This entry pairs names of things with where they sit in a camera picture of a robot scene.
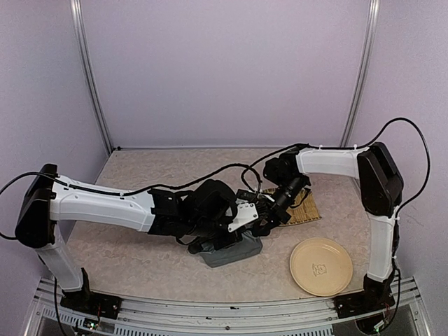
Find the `grey zip pouch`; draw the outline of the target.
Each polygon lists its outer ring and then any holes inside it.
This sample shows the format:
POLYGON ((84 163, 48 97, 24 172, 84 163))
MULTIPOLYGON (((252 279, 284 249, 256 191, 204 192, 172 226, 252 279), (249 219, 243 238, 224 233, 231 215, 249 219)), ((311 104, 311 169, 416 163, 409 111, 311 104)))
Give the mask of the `grey zip pouch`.
POLYGON ((210 268, 217 268, 251 258, 258 255, 263 249, 261 239, 254 237, 250 232, 244 232, 242 240, 235 245, 218 251, 213 248, 200 251, 197 245, 200 239, 195 239, 188 245, 188 252, 192 255, 199 255, 210 268))

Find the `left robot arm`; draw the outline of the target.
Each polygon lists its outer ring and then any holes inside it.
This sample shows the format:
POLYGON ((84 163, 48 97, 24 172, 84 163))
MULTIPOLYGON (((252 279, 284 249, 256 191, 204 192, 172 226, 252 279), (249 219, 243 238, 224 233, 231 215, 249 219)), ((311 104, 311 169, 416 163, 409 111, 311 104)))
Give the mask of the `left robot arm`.
POLYGON ((97 294, 88 288, 57 222, 103 223, 180 239, 233 237, 254 218, 251 206, 238 204, 222 181, 208 179, 194 191, 172 192, 166 187, 128 191, 81 183, 58 175, 56 165, 46 164, 25 193, 15 236, 38 253, 71 301, 88 312, 97 306, 97 294))

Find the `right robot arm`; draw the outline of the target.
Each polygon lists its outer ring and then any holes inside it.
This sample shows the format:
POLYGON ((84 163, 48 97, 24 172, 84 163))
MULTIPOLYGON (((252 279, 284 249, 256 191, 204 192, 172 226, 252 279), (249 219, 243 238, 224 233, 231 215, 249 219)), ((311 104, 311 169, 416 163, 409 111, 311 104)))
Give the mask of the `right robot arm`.
POLYGON ((315 176, 349 182, 369 222, 366 277, 378 283, 390 277, 398 247, 397 222, 404 179, 384 143, 346 149, 300 143, 268 158, 262 175, 280 188, 296 183, 303 189, 306 178, 315 176))

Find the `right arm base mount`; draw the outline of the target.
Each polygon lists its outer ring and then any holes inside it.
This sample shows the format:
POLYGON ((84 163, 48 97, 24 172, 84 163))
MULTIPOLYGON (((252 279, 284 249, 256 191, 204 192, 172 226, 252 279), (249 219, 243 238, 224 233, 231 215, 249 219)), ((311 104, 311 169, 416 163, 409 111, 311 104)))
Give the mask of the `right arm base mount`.
POLYGON ((338 318, 344 319, 393 306, 396 303, 391 291, 393 280, 394 272, 384 281, 375 281, 365 275, 362 291, 338 295, 332 299, 338 318))

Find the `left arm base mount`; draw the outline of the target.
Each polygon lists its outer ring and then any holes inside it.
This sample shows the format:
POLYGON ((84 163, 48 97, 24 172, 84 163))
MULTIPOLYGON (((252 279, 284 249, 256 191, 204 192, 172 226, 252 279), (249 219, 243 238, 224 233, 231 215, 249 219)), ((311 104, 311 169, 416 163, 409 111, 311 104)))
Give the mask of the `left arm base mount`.
POLYGON ((116 320, 123 299, 115 295, 98 293, 90 290, 90 281, 85 269, 81 268, 82 286, 77 291, 63 290, 60 304, 68 309, 95 315, 97 318, 108 318, 116 320))

